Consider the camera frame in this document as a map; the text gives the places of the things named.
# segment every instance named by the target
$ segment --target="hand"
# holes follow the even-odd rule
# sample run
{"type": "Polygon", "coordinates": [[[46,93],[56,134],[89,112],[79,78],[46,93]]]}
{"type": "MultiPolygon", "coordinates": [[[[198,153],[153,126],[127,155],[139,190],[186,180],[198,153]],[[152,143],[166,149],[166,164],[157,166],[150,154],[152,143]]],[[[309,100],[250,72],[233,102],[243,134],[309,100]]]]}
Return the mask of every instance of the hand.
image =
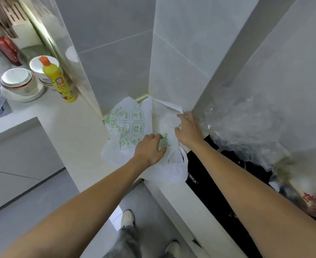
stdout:
{"type": "Polygon", "coordinates": [[[181,128],[175,128],[175,134],[178,141],[186,147],[192,148],[199,142],[203,142],[203,137],[199,125],[195,121],[195,117],[191,112],[177,114],[181,119],[181,128]]]}
{"type": "Polygon", "coordinates": [[[158,163],[166,152],[166,147],[162,147],[158,150],[159,141],[163,139],[161,134],[145,135],[143,140],[136,146],[134,157],[147,163],[147,167],[158,163]]]}

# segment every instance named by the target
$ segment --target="gray pants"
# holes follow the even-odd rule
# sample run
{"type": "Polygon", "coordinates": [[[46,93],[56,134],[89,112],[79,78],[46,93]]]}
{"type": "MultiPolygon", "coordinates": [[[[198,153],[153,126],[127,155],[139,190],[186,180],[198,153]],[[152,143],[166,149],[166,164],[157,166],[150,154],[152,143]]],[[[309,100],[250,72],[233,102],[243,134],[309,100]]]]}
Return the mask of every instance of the gray pants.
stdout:
{"type": "MultiPolygon", "coordinates": [[[[117,241],[103,258],[141,258],[138,229],[128,225],[118,231],[117,241]]],[[[173,258],[164,254],[161,258],[173,258]]]]}

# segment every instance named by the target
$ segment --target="white sneaker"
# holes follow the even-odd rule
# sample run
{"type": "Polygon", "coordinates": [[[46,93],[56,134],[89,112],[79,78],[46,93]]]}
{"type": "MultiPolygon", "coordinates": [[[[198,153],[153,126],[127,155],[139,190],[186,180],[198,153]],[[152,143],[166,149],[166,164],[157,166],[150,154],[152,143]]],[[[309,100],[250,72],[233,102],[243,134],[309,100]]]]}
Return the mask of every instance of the white sneaker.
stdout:
{"type": "Polygon", "coordinates": [[[181,246],[176,240],[172,241],[165,250],[165,253],[173,255],[175,258],[179,257],[180,252],[181,246]]]}
{"type": "Polygon", "coordinates": [[[127,225],[135,225],[135,217],[131,210],[127,209],[122,214],[121,219],[121,228],[124,228],[127,225]]]}

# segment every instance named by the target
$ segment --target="dish soap bottle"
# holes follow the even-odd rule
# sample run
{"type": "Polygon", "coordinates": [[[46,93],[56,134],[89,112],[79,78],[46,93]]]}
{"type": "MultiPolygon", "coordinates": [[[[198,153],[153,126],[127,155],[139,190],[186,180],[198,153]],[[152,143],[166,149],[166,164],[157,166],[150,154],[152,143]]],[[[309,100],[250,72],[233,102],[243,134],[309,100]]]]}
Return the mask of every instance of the dish soap bottle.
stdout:
{"type": "Polygon", "coordinates": [[[64,75],[60,72],[59,67],[52,64],[46,56],[41,56],[39,60],[43,64],[42,71],[52,80],[52,84],[56,87],[62,98],[69,103],[74,102],[76,98],[68,86],[64,75]]]}

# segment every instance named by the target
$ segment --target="leg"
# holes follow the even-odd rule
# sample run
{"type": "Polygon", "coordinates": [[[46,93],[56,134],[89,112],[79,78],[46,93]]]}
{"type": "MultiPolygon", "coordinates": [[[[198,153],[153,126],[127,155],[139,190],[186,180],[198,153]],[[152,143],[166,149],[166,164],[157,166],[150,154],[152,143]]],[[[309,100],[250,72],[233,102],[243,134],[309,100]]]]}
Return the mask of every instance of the leg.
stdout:
{"type": "Polygon", "coordinates": [[[141,258],[138,229],[132,211],[123,213],[117,241],[103,258],[141,258]]]}
{"type": "Polygon", "coordinates": [[[161,258],[178,258],[181,252],[181,246],[177,241],[172,241],[165,250],[161,258]]]}

